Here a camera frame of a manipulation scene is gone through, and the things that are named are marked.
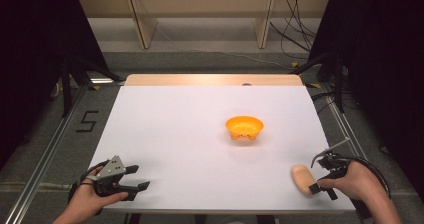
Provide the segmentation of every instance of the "hand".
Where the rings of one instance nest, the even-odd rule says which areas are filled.
[[[346,196],[363,201],[376,223],[401,223],[395,205],[387,197],[377,177],[359,162],[352,161],[344,177],[321,179],[318,185],[323,188],[337,188]]]
[[[102,168],[99,167],[93,170],[90,175],[96,175]],[[93,181],[86,178],[83,183],[92,184]],[[65,211],[53,223],[82,223],[94,216],[104,206],[119,202],[127,196],[128,193],[120,192],[111,196],[100,197],[96,194],[92,185],[81,185],[75,191]]]
[[[386,195],[377,177],[367,167],[356,161],[349,164],[343,178],[318,180],[318,185],[323,188],[337,188],[355,200],[365,201],[376,194]]]

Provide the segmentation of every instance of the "white tabletop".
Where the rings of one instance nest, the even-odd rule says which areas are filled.
[[[232,140],[226,121],[264,123],[255,141]],[[328,147],[303,86],[124,86],[91,166],[119,155],[139,165],[122,185],[151,181],[132,202],[106,207],[140,213],[256,213],[354,210],[326,193],[303,196],[290,176]],[[315,178],[328,174],[317,164]]]

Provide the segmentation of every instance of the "cable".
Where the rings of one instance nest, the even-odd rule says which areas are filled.
[[[283,64],[280,64],[280,63],[278,63],[278,62],[273,62],[273,61],[265,61],[265,60],[260,60],[260,59],[256,59],[256,58],[253,58],[253,57],[250,57],[250,56],[247,56],[247,55],[241,55],[241,54],[237,54],[237,53],[231,53],[231,52],[220,52],[220,51],[218,51],[218,52],[211,52],[211,51],[205,51],[205,50],[198,50],[198,49],[184,49],[184,48],[181,48],[181,47],[179,47],[175,42],[174,42],[174,40],[172,40],[168,35],[166,35],[160,28],[159,28],[159,26],[157,26],[156,27],[157,28],[157,30],[166,38],[166,39],[168,39],[171,43],[172,43],[172,45],[174,45],[175,46],[175,48],[177,49],[177,50],[180,50],[180,51],[183,51],[183,52],[205,52],[205,53],[220,53],[220,54],[224,54],[224,55],[228,55],[228,56],[235,56],[235,57],[243,57],[243,58],[247,58],[247,59],[250,59],[250,60],[253,60],[253,61],[257,61],[257,62],[262,62],[262,63],[268,63],[268,64],[274,64],[274,65],[277,65],[277,66],[280,66],[280,67],[282,67],[282,68],[284,68],[284,69],[286,69],[286,70],[295,70],[296,68],[291,68],[291,67],[286,67],[286,66],[284,66]]]
[[[308,36],[311,36],[312,37],[312,35],[316,35],[314,32],[312,32],[311,30],[309,30],[303,23],[302,23],[302,21],[301,21],[301,19],[300,19],[300,11],[299,11],[299,3],[298,3],[298,0],[295,0],[295,5],[294,5],[294,8],[292,8],[292,5],[290,4],[290,2],[289,2],[289,0],[286,0],[286,2],[287,2],[287,5],[289,6],[289,8],[290,8],[290,12],[291,12],[291,17],[290,17],[290,20],[289,21],[287,21],[287,19],[286,18],[284,18],[285,19],[285,21],[287,22],[287,26],[286,26],[286,29],[285,29],[285,31],[287,30],[287,27],[288,26],[290,26],[290,27],[292,27],[294,30],[296,30],[296,31],[298,31],[298,32],[300,32],[300,33],[302,33],[302,35],[303,35],[303,39],[304,39],[304,41],[305,41],[305,43],[306,43],[306,45],[307,45],[307,47],[308,47],[308,49],[310,50],[310,48],[312,47],[312,43],[311,43],[311,41],[308,39]],[[294,28],[292,25],[291,25],[291,20],[292,19],[295,19],[295,21],[297,22],[297,24],[299,25],[299,28],[300,28],[300,30],[297,30],[296,28]]]
[[[270,22],[269,24],[271,24],[271,26],[278,32],[278,33],[280,33],[280,35],[281,36],[283,36],[284,38],[286,38],[286,39],[289,39],[289,41],[291,41],[291,42],[293,42],[294,44],[296,44],[297,46],[299,46],[300,48],[302,48],[303,50],[305,50],[305,51],[307,51],[307,52],[309,52],[309,50],[306,48],[306,47],[304,47],[304,46],[302,46],[302,45],[300,45],[298,42],[296,42],[295,40],[293,40],[293,39],[291,39],[290,37],[288,37],[287,35],[285,35],[284,33],[282,33],[280,30],[278,30],[275,26],[274,26],[274,24],[272,24],[272,22]]]
[[[308,59],[308,58],[305,58],[305,57],[295,57],[295,56],[292,56],[292,55],[287,54],[287,52],[285,52],[284,51],[284,48],[283,48],[283,38],[284,38],[284,36],[281,36],[280,46],[281,46],[281,51],[283,51],[284,55],[286,55],[288,57],[291,57],[291,58],[296,58],[296,59],[303,59],[303,60],[307,60]]]
[[[314,101],[318,100],[321,97],[330,96],[330,95],[333,95],[333,94],[334,94],[334,91],[324,92],[324,93],[313,95],[313,96],[311,96],[311,98],[312,98],[312,101],[314,102]]]
[[[327,103],[325,106],[323,106],[321,109],[319,109],[319,110],[317,111],[317,114],[318,114],[318,113],[320,113],[322,110],[324,110],[324,108],[328,107],[330,104],[332,104],[332,103],[334,103],[334,102],[335,102],[335,101],[331,101],[331,102]]]

